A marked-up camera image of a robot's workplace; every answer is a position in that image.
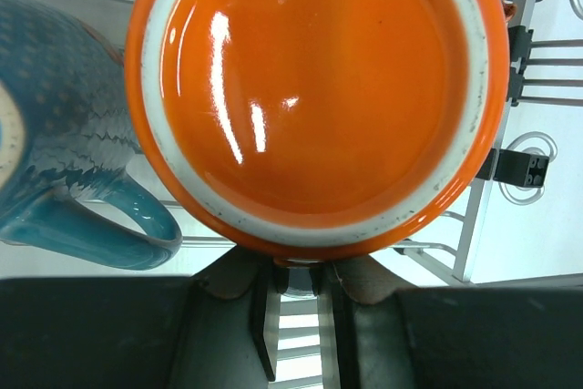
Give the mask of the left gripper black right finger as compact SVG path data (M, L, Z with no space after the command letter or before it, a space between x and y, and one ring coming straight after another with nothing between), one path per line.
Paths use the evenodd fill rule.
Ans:
M328 388L579 388L582 292L420 288L375 259L313 272Z

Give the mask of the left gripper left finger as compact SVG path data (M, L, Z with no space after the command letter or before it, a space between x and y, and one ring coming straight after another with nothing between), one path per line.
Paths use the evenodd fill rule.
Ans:
M232 250L198 274L1 283L4 388L264 388L271 260Z

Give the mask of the orange mug black handle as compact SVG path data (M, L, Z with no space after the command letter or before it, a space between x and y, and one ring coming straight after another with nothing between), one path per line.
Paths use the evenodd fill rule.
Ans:
M281 259L368 254L464 191L506 101L501 0L135 0L128 106L218 234Z

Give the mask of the blue mug white inside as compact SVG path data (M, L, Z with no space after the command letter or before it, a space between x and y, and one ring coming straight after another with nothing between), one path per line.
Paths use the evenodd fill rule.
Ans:
M112 268L169 261L182 234L132 179L119 50L81 20L1 0L1 239Z

